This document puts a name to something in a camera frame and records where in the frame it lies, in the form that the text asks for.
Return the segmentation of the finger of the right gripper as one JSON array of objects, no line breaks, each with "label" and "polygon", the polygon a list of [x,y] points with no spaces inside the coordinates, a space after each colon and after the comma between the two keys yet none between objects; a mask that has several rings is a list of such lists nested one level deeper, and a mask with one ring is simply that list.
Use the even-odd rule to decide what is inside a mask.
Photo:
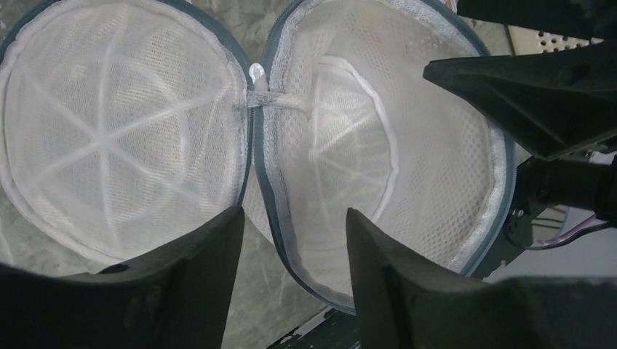
[{"label": "finger of the right gripper", "polygon": [[430,62],[423,77],[464,99],[531,155],[616,150],[616,42],[562,52]]},{"label": "finger of the right gripper", "polygon": [[457,14],[578,39],[616,39],[614,0],[460,0]]}]

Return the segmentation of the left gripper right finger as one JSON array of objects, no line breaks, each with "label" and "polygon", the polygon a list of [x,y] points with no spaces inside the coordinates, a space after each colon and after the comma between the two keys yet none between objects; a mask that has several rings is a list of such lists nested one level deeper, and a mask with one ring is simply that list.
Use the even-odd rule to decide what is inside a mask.
[{"label": "left gripper right finger", "polygon": [[614,348],[616,280],[462,276],[346,213],[362,348]]}]

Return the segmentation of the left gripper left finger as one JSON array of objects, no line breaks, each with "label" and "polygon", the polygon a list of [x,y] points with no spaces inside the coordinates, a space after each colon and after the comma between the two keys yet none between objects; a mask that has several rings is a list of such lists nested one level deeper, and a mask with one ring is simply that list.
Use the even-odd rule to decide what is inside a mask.
[{"label": "left gripper left finger", "polygon": [[1,267],[3,348],[219,348],[244,232],[232,206],[139,257],[60,278]]}]

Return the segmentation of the round white mesh laundry bag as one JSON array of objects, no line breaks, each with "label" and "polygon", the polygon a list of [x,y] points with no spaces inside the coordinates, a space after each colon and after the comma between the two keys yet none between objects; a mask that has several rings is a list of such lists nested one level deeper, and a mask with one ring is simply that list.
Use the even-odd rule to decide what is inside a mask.
[{"label": "round white mesh laundry bag", "polygon": [[48,1],[1,45],[1,186],[105,264],[241,204],[307,292],[354,313],[348,209],[465,276],[495,241],[514,143],[423,77],[485,55],[438,1],[294,1],[257,63],[187,1]]}]

